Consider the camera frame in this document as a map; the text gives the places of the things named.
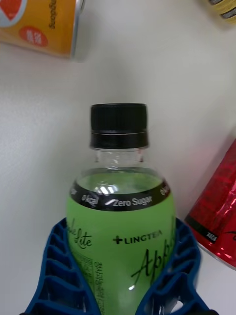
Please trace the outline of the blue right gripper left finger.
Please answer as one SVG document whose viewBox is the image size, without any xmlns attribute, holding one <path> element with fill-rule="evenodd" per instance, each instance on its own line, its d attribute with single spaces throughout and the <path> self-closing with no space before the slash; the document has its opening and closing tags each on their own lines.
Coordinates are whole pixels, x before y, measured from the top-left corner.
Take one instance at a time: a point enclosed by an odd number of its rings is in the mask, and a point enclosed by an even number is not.
<svg viewBox="0 0 236 315">
<path fill-rule="evenodd" d="M 68 247 L 66 220 L 47 240 L 35 294 L 25 315 L 99 315 L 95 297 Z"/>
</svg>

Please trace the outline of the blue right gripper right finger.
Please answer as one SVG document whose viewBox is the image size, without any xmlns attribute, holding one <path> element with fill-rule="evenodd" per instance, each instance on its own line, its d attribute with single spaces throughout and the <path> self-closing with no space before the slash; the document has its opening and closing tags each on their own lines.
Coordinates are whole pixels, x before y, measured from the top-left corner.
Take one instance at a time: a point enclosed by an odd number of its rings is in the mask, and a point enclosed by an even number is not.
<svg viewBox="0 0 236 315">
<path fill-rule="evenodd" d="M 196 292 L 201 254 L 189 227 L 176 223 L 172 257 L 139 304 L 137 315 L 216 315 Z"/>
</svg>

